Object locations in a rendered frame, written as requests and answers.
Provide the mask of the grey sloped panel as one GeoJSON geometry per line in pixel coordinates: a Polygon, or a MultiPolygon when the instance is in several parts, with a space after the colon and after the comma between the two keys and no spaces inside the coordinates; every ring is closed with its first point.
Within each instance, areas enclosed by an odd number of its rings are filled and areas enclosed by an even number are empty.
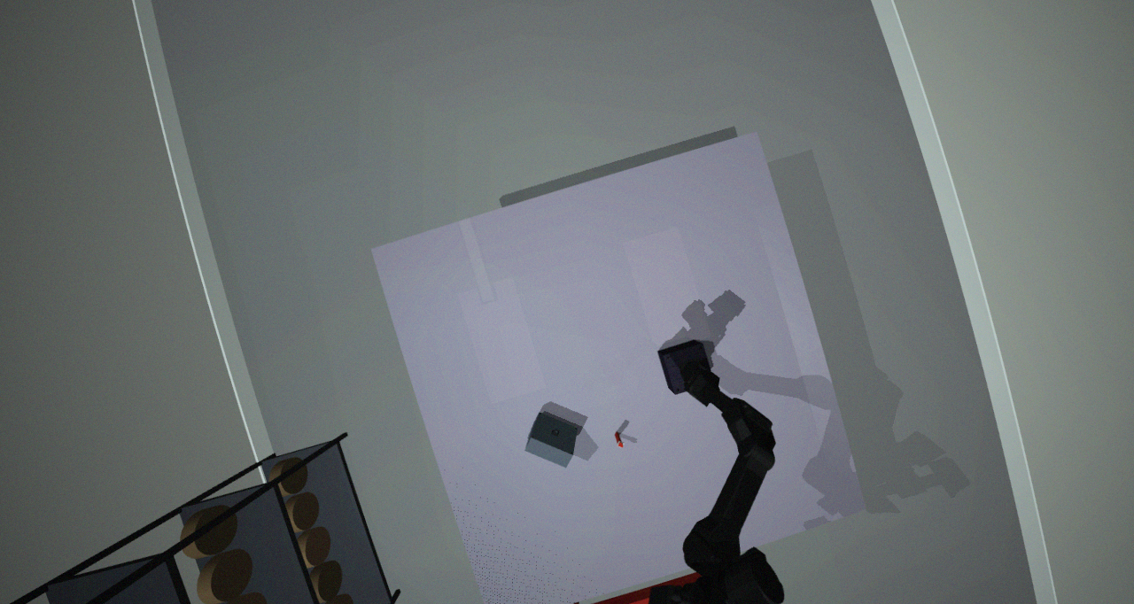
{"type": "Polygon", "coordinates": [[[528,433],[525,451],[567,468],[572,461],[578,428],[538,412],[528,433]]]}

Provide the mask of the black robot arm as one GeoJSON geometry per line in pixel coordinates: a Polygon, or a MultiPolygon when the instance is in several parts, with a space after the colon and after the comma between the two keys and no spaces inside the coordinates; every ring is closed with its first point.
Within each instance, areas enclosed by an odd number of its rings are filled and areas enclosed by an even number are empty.
{"type": "Polygon", "coordinates": [[[695,524],[683,543],[685,563],[701,578],[684,586],[658,586],[648,604],[781,604],[782,582],[765,554],[741,555],[741,530],[748,520],[765,473],[776,463],[773,424],[745,399],[727,397],[719,376],[695,357],[678,365],[684,389],[699,402],[719,407],[738,452],[711,514],[695,524]]]}

